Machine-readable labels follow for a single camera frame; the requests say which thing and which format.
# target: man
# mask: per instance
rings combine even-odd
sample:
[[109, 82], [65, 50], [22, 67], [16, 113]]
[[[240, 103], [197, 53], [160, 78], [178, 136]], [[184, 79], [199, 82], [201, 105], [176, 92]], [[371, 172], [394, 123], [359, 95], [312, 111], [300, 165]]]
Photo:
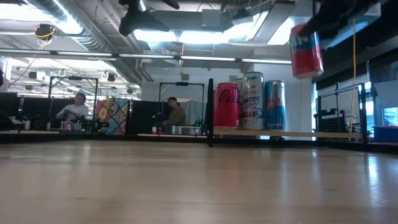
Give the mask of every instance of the man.
[[64, 119], [65, 121], [73, 121], [79, 117], [88, 115], [88, 107], [85, 105], [86, 95], [78, 93], [75, 97], [75, 104], [64, 107], [58, 114], [57, 119]]
[[169, 119], [163, 121], [163, 128], [169, 130], [171, 126], [184, 126], [185, 125], [185, 111], [177, 102], [176, 97], [172, 96], [167, 100], [168, 106], [171, 108]]

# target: table surface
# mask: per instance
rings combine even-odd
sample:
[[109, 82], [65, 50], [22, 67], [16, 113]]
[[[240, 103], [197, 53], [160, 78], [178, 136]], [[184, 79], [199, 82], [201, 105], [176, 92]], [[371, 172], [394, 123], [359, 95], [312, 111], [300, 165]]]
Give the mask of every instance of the table surface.
[[2, 145], [1, 223], [396, 223], [398, 157], [129, 141]]

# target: blue can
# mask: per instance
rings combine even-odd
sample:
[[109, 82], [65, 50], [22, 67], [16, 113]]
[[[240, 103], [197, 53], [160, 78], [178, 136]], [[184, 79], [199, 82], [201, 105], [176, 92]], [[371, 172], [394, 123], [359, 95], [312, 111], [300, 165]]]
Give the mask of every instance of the blue can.
[[268, 81], [264, 87], [267, 130], [285, 130], [285, 83], [280, 80]]

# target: ceiling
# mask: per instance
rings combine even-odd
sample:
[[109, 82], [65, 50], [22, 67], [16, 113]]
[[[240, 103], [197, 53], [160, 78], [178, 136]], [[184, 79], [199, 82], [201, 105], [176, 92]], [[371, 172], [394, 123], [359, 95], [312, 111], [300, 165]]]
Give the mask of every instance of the ceiling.
[[[76, 9], [79, 9], [86, 19], [88, 24], [87, 28], [91, 32], [97, 32], [100, 38], [103, 38], [107, 45], [110, 46], [113, 52], [139, 52], [146, 54], [153, 54], [154, 49], [150, 46], [150, 43], [146, 42], [146, 38], [139, 38], [132, 34], [129, 37], [123, 37], [119, 34], [117, 28], [119, 25], [120, 17], [126, 13], [126, 7], [120, 6], [118, 0], [72, 0]], [[220, 12], [222, 7], [225, 7], [223, 14], [227, 14], [229, 20], [222, 24], [224, 27], [231, 28], [231, 15], [234, 9], [245, 7], [250, 5], [251, 7], [257, 7], [257, 5], [264, 1], [232, 1], [232, 0], [183, 0], [179, 1], [180, 10], [176, 11], [171, 7], [167, 6], [158, 0], [146, 0], [142, 3], [145, 7], [148, 7], [152, 15], [158, 20], [164, 22], [174, 34], [179, 37], [182, 36], [183, 32], [195, 30], [195, 31], [208, 31], [202, 26], [202, 10], [213, 9]], [[277, 32], [285, 38], [289, 36], [289, 30], [291, 26], [301, 24], [307, 21], [311, 16], [311, 0], [299, 0], [291, 12], [286, 16], [289, 17], [289, 24], [285, 27], [281, 26]], [[39, 49], [43, 44], [42, 40], [38, 40], [32, 32], [39, 26], [39, 24], [53, 24], [54, 21], [43, 16], [40, 12], [32, 14], [32, 9], [26, 9], [28, 6], [17, 6], [18, 10], [3, 10], [0, 9], [0, 48], [13, 48], [13, 49]], [[254, 9], [251, 14], [256, 15], [261, 10], [266, 10], [265, 4], [261, 7], [257, 7], [259, 11]], [[250, 29], [255, 26], [255, 23], [248, 25]], [[241, 34], [248, 35], [248, 29], [245, 26], [244, 32]], [[86, 47], [78, 43], [78, 38], [75, 35], [66, 34], [61, 29], [57, 31], [55, 37], [51, 42], [44, 46], [45, 50], [66, 50], [66, 51], [87, 51]], [[217, 44], [194, 44], [185, 43], [184, 45], [175, 42], [162, 42], [162, 49], [167, 54], [181, 54], [183, 51], [184, 55], [196, 55], [196, 56], [214, 56], [214, 57], [246, 57], [246, 58], [273, 58], [273, 59], [289, 59], [290, 52], [283, 42], [280, 45], [269, 45], [264, 42], [256, 42], [255, 40], [237, 40], [233, 42], [221, 42]], [[99, 78], [100, 88], [104, 88], [99, 91], [99, 95], [106, 96], [110, 94], [119, 94], [121, 96], [127, 96], [127, 88], [133, 86], [135, 88], [134, 97], [138, 98], [141, 95], [140, 89], [138, 88], [142, 82], [160, 82], [164, 77], [160, 77], [162, 71], [168, 68], [174, 68], [180, 70], [181, 63], [179, 61], [165, 61], [165, 60], [143, 60], [137, 61], [135, 59], [124, 60], [123, 64], [125, 67], [119, 68], [115, 66], [115, 63], [107, 61], [91, 60], [68, 60], [65, 58], [38, 58], [33, 63], [33, 58], [27, 57], [8, 57], [13, 64], [11, 82], [13, 83], [18, 79], [12, 86], [12, 91], [18, 91], [23, 93], [31, 92], [25, 89], [27, 84], [48, 84], [48, 80], [33, 80], [27, 75], [30, 71], [43, 71], [47, 76], [58, 75], [59, 72], [65, 72], [66, 76], [76, 75], [82, 77]], [[24, 70], [32, 63], [29, 70], [24, 73]], [[228, 63], [228, 62], [203, 62], [203, 61], [185, 61], [183, 63], [184, 68], [189, 71], [192, 69], [213, 69], [223, 68], [231, 69], [235, 72], [245, 72], [250, 64], [243, 63]], [[106, 80], [106, 73], [115, 73], [115, 82], [108, 82]], [[74, 86], [88, 86], [92, 83], [83, 82], [77, 83], [73, 80], [64, 81], [69, 85]], [[115, 86], [117, 93], [109, 93], [107, 86]], [[48, 87], [34, 87], [35, 91], [46, 94]], [[93, 90], [91, 88], [80, 88], [89, 94]], [[55, 88], [54, 94], [64, 94], [68, 92], [67, 88], [60, 87]]]

